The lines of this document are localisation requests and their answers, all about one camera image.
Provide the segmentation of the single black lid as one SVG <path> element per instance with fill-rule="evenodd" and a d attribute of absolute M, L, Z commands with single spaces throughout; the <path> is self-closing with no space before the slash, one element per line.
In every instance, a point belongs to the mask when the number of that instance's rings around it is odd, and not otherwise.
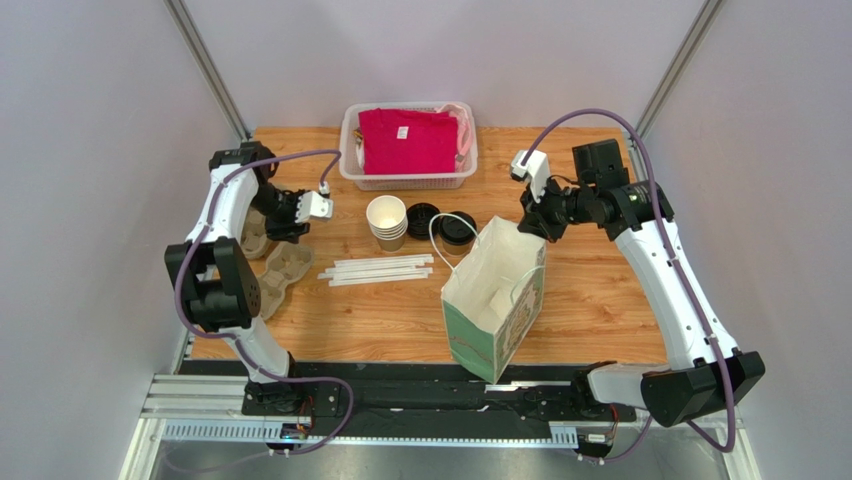
<path fill-rule="evenodd" d="M 449 245 L 465 246 L 478 234 L 476 221 L 468 213 L 452 211 L 437 220 L 437 233 Z"/>

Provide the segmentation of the single paper cup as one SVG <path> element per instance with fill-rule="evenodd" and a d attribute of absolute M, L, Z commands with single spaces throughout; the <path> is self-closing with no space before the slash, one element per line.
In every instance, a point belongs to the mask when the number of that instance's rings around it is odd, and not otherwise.
<path fill-rule="evenodd" d="M 452 242 L 448 242 L 445 240 L 441 241 L 442 248 L 444 253 L 450 257 L 463 257 L 468 254 L 473 245 L 472 242 L 467 242 L 463 244 L 455 244 Z"/>

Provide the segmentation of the green paper gift bag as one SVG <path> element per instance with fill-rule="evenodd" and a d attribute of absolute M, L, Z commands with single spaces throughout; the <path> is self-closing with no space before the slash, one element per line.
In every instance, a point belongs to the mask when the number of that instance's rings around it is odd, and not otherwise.
<path fill-rule="evenodd" d="M 473 235 L 469 252 L 449 266 L 441 288 L 449 350 L 460 366 L 495 384 L 542 310 L 546 241 L 499 216 L 477 232 L 454 213 L 439 213 L 430 222 L 443 219 L 459 221 Z"/>

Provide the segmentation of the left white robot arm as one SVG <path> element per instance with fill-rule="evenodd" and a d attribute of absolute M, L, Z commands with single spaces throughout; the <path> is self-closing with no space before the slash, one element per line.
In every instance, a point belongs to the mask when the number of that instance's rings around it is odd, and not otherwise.
<path fill-rule="evenodd" d="M 271 183 L 285 160 L 259 141 L 215 152 L 197 223 L 164 253 L 179 320 L 195 337 L 222 340 L 237 353 L 249 375 L 245 393 L 258 404 L 297 402 L 304 393 L 293 356 L 261 317 L 261 287 L 240 239 L 248 212 L 263 216 L 268 238 L 291 244 L 309 233 L 311 218 L 332 213 L 325 191 Z"/>

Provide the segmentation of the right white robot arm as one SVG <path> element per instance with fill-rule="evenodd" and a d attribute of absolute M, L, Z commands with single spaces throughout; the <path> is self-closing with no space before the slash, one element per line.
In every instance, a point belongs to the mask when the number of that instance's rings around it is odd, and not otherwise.
<path fill-rule="evenodd" d="M 604 230 L 635 272 L 658 323 L 667 360 L 659 365 L 602 362 L 578 376 L 592 403 L 642 408 L 664 427 L 739 403 L 765 375 L 756 351 L 744 352 L 703 293 L 682 249 L 663 190 L 632 181 L 614 139 L 572 151 L 576 180 L 561 186 L 545 153 L 520 150 L 510 175 L 525 183 L 519 231 L 558 241 L 570 225 Z"/>

